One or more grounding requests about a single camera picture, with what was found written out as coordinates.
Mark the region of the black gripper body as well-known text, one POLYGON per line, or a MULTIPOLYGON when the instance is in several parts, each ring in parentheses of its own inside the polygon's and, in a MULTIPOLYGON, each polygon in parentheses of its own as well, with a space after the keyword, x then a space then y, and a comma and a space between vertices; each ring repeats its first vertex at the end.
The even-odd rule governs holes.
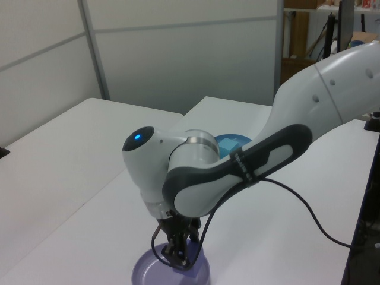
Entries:
POLYGON ((189 218, 181 215, 171 216, 166 219, 157 219, 157 222, 161 224, 162 231, 164 231, 168 237, 181 233, 189 236, 190 228, 197 228, 199 230, 201 227, 199 218, 189 218))

